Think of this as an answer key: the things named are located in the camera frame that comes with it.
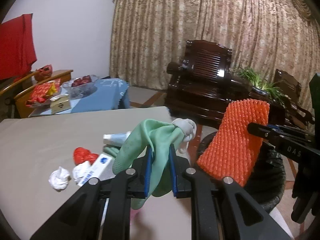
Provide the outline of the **orange foam fruit net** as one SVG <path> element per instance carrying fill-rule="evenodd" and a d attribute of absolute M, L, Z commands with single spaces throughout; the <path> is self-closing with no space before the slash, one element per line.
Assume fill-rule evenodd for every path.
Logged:
<path fill-rule="evenodd" d="M 215 179 L 229 176 L 245 186 L 263 144 L 262 138 L 249 134 L 247 126 L 252 122 L 266 126 L 269 110 L 266 101 L 231 102 L 215 137 L 197 160 L 198 166 Z"/>

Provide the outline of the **black trash bin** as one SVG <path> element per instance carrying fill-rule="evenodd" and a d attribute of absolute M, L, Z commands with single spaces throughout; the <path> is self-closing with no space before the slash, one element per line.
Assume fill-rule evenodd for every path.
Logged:
<path fill-rule="evenodd" d="M 257 203 L 270 213 L 279 204 L 285 190 L 286 173 L 281 155 L 263 142 L 253 171 L 244 186 Z"/>

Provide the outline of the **white blue carton box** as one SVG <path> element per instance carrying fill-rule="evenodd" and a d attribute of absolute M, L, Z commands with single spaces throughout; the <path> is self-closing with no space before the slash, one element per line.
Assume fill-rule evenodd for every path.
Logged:
<path fill-rule="evenodd" d="M 112 171 L 112 165 L 114 158 L 108 154 L 102 153 L 96 159 L 91 167 L 89 167 L 81 180 L 77 183 L 79 187 L 82 187 L 89 179 L 98 178 L 100 181 L 111 179 L 115 177 Z"/>

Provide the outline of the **crumpled white tissue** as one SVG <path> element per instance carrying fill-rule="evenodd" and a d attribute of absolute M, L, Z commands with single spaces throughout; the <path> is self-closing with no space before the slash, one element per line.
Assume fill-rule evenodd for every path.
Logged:
<path fill-rule="evenodd" d="M 60 166 L 57 170 L 51 173 L 48 182 L 53 189 L 61 191 L 66 189 L 68 186 L 70 177 L 70 172 Z"/>
<path fill-rule="evenodd" d="M 91 163 L 89 161 L 84 161 L 83 163 L 76 165 L 72 170 L 72 177 L 76 184 L 78 184 L 81 179 L 86 175 L 87 171 L 90 169 Z"/>

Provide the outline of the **green potted plant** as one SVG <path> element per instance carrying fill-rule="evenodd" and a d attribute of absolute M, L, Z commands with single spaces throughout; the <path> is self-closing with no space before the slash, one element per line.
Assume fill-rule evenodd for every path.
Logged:
<path fill-rule="evenodd" d="M 283 98 L 285 96 L 281 89 L 274 83 L 269 83 L 267 80 L 263 79 L 260 74 L 251 67 L 239 67 L 235 69 L 234 72 L 237 76 L 242 77 L 251 83 L 252 91 L 249 93 L 251 98 L 284 107 Z"/>

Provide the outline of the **red plastic bag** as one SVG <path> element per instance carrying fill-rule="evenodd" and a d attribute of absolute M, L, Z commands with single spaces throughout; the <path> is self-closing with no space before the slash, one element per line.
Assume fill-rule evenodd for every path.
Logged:
<path fill-rule="evenodd" d="M 75 165 L 82 164 L 86 161 L 88 161 L 92 165 L 98 157 L 98 154 L 92 153 L 90 150 L 83 147 L 78 147 L 73 152 L 73 160 Z"/>

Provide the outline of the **light blue paper cup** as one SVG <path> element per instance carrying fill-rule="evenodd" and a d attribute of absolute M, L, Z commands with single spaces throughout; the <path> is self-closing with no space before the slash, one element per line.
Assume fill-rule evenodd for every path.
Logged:
<path fill-rule="evenodd" d="M 121 147 L 126 139 L 130 136 L 131 131 L 117 134 L 105 134 L 103 135 L 103 143 L 114 147 Z"/>

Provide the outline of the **beige patterned curtain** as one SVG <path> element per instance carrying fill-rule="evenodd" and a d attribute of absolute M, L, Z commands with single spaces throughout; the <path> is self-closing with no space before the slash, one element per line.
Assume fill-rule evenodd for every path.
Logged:
<path fill-rule="evenodd" d="M 276 69 L 301 84 L 319 72 L 319 9 L 311 0 L 114 0 L 110 74 L 132 85 L 165 89 L 167 64 L 182 59 L 187 40 L 219 43 L 232 67 L 251 67 L 267 80 Z"/>

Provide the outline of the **beige tissue box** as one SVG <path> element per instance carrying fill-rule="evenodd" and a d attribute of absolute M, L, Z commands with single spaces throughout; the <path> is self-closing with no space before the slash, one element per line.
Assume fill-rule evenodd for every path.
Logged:
<path fill-rule="evenodd" d="M 51 114 L 60 113 L 71 109 L 71 103 L 68 94 L 60 94 L 50 99 Z"/>

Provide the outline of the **blue tablecloth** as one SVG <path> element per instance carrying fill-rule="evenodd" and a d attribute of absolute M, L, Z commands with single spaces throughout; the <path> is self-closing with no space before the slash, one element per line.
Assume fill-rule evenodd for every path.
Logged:
<path fill-rule="evenodd" d="M 50 107 L 35 109 L 30 117 L 130 108 L 129 84 L 122 79 L 99 79 L 92 93 L 71 99 L 71 108 L 52 113 Z"/>

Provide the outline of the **glass fruit bowl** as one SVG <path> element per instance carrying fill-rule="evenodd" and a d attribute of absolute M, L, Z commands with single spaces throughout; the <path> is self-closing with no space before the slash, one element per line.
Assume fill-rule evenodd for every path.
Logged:
<path fill-rule="evenodd" d="M 69 80 L 62 84 L 71 99 L 79 99 L 91 95 L 97 90 L 95 83 L 99 80 L 96 75 L 86 75 Z"/>

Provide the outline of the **red snack packets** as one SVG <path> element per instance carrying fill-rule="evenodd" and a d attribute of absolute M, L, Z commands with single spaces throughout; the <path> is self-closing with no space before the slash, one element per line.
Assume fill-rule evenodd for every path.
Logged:
<path fill-rule="evenodd" d="M 46 83 L 36 85 L 25 105 L 31 107 L 43 104 L 60 91 L 61 79 L 55 79 Z"/>

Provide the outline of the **red basket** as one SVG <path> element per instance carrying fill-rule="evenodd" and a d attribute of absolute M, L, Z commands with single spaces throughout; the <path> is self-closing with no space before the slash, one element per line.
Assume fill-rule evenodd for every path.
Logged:
<path fill-rule="evenodd" d="M 37 69 L 34 79 L 37 82 L 43 81 L 47 78 L 50 78 L 53 73 L 53 68 L 51 64 L 45 65 L 44 67 Z"/>

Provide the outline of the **red cloth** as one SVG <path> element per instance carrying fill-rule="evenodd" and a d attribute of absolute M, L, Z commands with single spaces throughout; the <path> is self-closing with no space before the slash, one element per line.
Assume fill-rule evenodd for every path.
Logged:
<path fill-rule="evenodd" d="M 37 61 L 32 32 L 32 14 L 23 14 L 1 24 L 1 79 L 22 77 Z"/>

